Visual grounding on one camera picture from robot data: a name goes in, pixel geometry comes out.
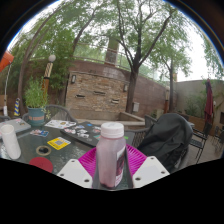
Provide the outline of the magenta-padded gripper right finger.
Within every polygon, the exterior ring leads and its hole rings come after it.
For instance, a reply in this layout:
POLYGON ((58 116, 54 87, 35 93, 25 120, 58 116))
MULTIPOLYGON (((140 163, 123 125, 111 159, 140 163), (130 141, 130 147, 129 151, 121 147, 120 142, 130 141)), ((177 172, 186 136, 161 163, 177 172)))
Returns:
POLYGON ((147 157, 130 145, 127 145, 126 149, 130 173, 129 183, 133 188, 141 188, 169 175, 169 172, 155 156, 147 157))

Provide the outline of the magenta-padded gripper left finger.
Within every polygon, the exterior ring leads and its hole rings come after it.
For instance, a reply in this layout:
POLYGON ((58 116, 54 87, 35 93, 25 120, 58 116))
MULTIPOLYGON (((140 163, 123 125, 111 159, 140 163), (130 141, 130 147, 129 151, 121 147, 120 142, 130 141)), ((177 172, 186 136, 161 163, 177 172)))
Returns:
POLYGON ((91 188, 96 168, 96 149, 93 148, 79 159, 70 159, 58 176, 83 188, 91 188))

